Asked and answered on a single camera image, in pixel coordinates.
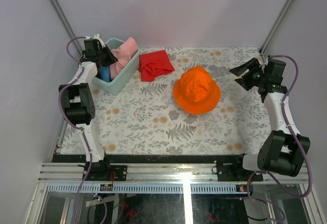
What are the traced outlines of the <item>pink bucket hat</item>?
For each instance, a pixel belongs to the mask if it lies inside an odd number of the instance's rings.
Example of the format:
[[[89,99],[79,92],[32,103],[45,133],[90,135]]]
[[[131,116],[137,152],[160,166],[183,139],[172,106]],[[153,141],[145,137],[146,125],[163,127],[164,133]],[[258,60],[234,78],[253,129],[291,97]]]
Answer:
[[[138,51],[138,45],[136,41],[129,37],[123,44],[118,48],[112,49],[112,54],[117,58],[117,62],[110,65],[110,78],[115,79],[123,68],[129,63],[132,57]]]

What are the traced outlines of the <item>light green plastic bin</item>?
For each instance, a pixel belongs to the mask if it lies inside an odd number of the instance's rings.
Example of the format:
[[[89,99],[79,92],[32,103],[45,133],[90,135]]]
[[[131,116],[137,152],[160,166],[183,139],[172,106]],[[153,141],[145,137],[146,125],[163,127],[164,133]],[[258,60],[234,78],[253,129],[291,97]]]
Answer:
[[[118,48],[124,42],[125,41],[117,38],[110,38],[105,42],[105,44],[108,46],[110,51],[112,51],[112,49]],[[131,79],[131,77],[135,74],[136,70],[138,69],[140,52],[141,50],[138,48],[138,51],[132,57],[129,63],[123,68],[123,70],[118,74],[118,76],[113,80],[111,79],[109,83],[106,83],[97,77],[93,78],[91,83],[95,87],[103,91],[107,91],[112,95],[118,95],[118,93],[122,90],[122,88],[127,84],[127,82]]]

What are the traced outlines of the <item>orange bucket hat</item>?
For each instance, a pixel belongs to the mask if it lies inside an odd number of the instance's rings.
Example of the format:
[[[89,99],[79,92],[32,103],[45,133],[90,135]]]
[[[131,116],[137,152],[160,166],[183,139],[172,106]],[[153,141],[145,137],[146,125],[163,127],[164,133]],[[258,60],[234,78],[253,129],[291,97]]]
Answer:
[[[221,90],[202,66],[183,73],[173,88],[174,99],[183,110],[200,115],[213,110],[221,98]]]

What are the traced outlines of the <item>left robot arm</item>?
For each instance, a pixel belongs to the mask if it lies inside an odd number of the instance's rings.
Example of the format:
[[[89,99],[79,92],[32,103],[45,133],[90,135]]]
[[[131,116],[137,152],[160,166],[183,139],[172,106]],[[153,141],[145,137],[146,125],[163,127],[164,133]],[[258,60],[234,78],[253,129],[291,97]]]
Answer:
[[[69,52],[69,46],[75,40],[84,40],[82,56],[77,59]],[[89,163],[104,160],[105,152],[98,142],[92,120],[96,109],[90,90],[94,78],[109,82],[109,66],[117,62],[108,46],[99,34],[93,37],[76,37],[66,45],[68,55],[77,62],[78,70],[68,84],[59,86],[58,104],[64,120],[80,132]]]

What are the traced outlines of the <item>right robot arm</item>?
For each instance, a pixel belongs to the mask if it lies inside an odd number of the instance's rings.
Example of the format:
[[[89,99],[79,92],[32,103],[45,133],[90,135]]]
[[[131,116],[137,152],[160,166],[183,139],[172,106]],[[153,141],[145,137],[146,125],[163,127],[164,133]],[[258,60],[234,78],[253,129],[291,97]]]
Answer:
[[[304,155],[310,148],[310,140],[301,135],[293,121],[289,108],[289,89],[282,85],[286,63],[269,58],[266,64],[252,58],[230,69],[243,89],[258,88],[271,126],[271,132],[257,154],[242,155],[242,163],[233,167],[233,175],[245,180],[251,171],[269,171],[284,176],[298,175]]]

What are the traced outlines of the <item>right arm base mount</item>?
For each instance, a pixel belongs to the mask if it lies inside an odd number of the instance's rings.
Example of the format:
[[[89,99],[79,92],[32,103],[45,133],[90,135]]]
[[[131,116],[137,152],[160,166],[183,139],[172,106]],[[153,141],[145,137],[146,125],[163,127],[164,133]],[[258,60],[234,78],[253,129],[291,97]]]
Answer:
[[[219,182],[247,182],[253,170],[243,167],[245,154],[217,156],[214,159],[212,174],[216,175]]]

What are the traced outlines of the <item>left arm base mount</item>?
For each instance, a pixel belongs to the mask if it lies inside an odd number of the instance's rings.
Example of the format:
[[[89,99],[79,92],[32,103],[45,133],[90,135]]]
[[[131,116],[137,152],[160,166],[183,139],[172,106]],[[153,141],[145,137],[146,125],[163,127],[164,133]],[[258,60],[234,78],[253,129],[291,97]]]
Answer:
[[[86,162],[83,179],[86,181],[126,181],[127,165],[112,165],[106,158],[98,162]]]

